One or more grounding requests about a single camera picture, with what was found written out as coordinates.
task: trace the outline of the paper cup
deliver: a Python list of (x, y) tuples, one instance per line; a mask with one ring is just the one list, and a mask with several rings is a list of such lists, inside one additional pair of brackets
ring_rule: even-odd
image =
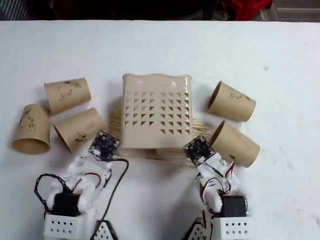
[(70, 153), (106, 128), (104, 120), (94, 107), (53, 126)]
[(210, 98), (208, 112), (247, 122), (255, 107), (255, 100), (220, 81)]
[(210, 145), (223, 159), (246, 168), (254, 163), (260, 151), (258, 144), (225, 121), (213, 133)]
[(85, 78), (45, 83), (44, 89), (54, 115), (91, 100)]
[(43, 154), (50, 149), (48, 108), (39, 104), (24, 107), (12, 147), (25, 154)]

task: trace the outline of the white table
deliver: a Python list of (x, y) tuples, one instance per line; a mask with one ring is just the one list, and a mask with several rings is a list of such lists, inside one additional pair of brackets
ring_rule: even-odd
[[(71, 155), (51, 130), (51, 150), (10, 148), (23, 107), (46, 103), (44, 82), (85, 77), (89, 107), (107, 117), (120, 102), (125, 73), (193, 77), (193, 115), (219, 80), (254, 98), (252, 118), (231, 122), (261, 146), (250, 168), (235, 169), (255, 217), (257, 240), (318, 239), (320, 234), (320, 24), (280, 22), (0, 22), (0, 239), (39, 240), (43, 206), (33, 193), (41, 173), (60, 173)], [(98, 200), (103, 213), (123, 167)], [(121, 240), (178, 240), (202, 204), (190, 167), (132, 160), (107, 219)], [(51, 179), (43, 180), (47, 196)]]

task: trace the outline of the red object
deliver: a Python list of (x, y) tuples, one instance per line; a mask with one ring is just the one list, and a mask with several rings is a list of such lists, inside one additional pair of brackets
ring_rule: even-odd
[(261, 9), (271, 8), (272, 0), (222, 0), (235, 11), (236, 21), (250, 21)]

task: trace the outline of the perforated white bracket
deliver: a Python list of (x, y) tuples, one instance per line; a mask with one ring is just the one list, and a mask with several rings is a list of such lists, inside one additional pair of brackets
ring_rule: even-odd
[(110, 229), (106, 222), (101, 222), (99, 229), (96, 231), (96, 234), (93, 238), (94, 240), (115, 240), (112, 237)]
[(60, 216), (46, 214), (44, 221), (45, 237), (60, 239), (81, 239), (84, 226), (83, 216)]
[(200, 224), (196, 223), (188, 237), (188, 240), (207, 240), (206, 229)]
[(218, 217), (212, 220), (214, 239), (242, 240), (254, 237), (254, 219), (244, 217)]

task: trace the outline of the black circuit board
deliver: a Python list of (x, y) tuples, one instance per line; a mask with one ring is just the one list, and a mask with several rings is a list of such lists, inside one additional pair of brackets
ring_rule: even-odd
[(186, 144), (183, 150), (196, 167), (200, 164), (200, 158), (204, 157), (204, 160), (207, 160), (216, 153), (202, 135)]
[(110, 134), (100, 131), (93, 140), (89, 153), (95, 154), (100, 160), (111, 159), (120, 145), (120, 140)]

